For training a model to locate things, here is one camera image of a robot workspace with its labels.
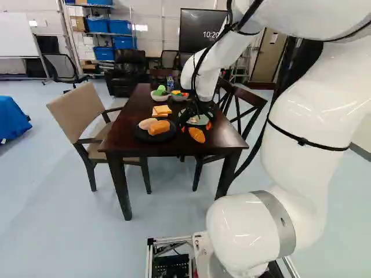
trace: light blue floor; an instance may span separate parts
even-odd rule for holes
[[[114,100],[106,85],[95,84],[109,107]],[[147,237],[205,229],[222,162],[204,167],[199,189],[193,193],[193,159],[185,163],[150,159],[152,195],[146,194],[140,168],[129,166],[133,220],[125,222],[108,166],[96,167],[98,191],[91,193],[80,157],[45,107],[69,88],[57,83],[0,82],[0,94],[12,96],[34,126],[0,147],[0,277],[142,278]],[[228,116],[233,116],[235,108],[230,111]],[[264,115],[248,138],[250,145],[263,121]],[[166,175],[160,174],[163,169]],[[346,152],[330,187],[324,236],[292,256],[302,277],[371,277],[370,170],[367,161]],[[271,183],[257,157],[229,194],[268,188]]]

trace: door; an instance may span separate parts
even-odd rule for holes
[[[251,74],[251,82],[273,82],[286,43],[286,35],[266,28]]]

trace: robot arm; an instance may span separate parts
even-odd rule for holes
[[[250,2],[236,0],[234,8],[241,15]],[[269,115],[261,157],[275,185],[223,197],[208,211],[206,226],[215,255],[235,278],[257,277],[268,262],[321,236],[331,177],[353,132],[371,112],[371,1],[264,0],[244,28],[258,24],[327,43],[314,66],[278,98]],[[230,31],[210,50],[197,78],[202,101],[211,100],[219,69],[232,64],[251,38]],[[201,54],[195,55],[195,64]],[[181,84],[190,88],[193,57],[184,69]]]
[[[241,7],[235,5],[233,8],[234,22],[240,21],[243,11]],[[229,31],[221,38],[207,53],[202,65],[198,71],[196,80],[197,95],[201,101],[208,102],[212,100],[214,90],[220,70],[228,68],[238,57],[246,50],[251,41],[262,29],[262,26],[255,21],[249,21],[242,27],[241,32]],[[181,72],[180,82],[183,88],[191,89],[191,79],[202,53],[205,49],[191,56]]]

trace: black monitor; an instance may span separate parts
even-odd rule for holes
[[[196,53],[217,38],[226,10],[181,9],[179,52]]]

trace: black plate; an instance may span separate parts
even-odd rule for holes
[[[147,130],[143,130],[139,127],[139,124],[135,127],[135,136],[145,142],[164,142],[171,139],[176,134],[176,126],[171,120],[167,120],[170,123],[170,130],[155,136],[148,133]]]

